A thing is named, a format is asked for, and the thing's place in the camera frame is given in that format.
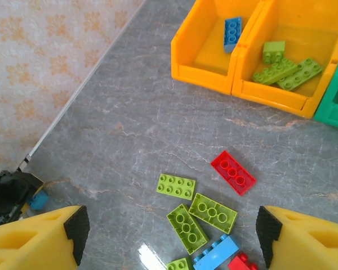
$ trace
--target yellow plastic bin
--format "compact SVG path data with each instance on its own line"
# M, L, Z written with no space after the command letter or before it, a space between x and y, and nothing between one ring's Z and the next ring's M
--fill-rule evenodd
M263 45L286 41L285 57L310 57L323 73L292 92L254 83L262 71ZM232 95L303 117L313 117L338 64L338 0L270 0L265 3L237 57Z
M237 55L261 9L271 0L197 0L171 42L172 77L230 94ZM232 53L224 52L224 21L242 17Z

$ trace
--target marble surface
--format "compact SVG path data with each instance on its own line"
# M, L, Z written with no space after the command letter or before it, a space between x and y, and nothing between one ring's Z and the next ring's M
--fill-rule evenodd
M338 129L172 80L170 41L193 2L148 0L27 167L47 182L45 211L87 205L80 269L161 270L187 255L166 215L190 201L156 193L160 173L237 210L233 233L260 269L260 205L338 222ZM243 197L210 166L225 149L257 178Z

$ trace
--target wallpaper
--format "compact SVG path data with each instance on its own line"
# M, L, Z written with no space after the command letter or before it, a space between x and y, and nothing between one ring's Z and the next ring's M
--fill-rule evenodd
M0 171L15 170L143 0L0 0Z

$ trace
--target wall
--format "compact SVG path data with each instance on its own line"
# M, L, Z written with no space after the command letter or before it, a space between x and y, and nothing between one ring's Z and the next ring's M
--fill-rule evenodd
M15 170L143 0L0 0L0 171Z

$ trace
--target orange floral pattern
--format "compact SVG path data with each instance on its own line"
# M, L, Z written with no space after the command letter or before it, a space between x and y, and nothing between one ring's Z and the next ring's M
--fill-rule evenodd
M142 3L0 1L0 171L20 165Z

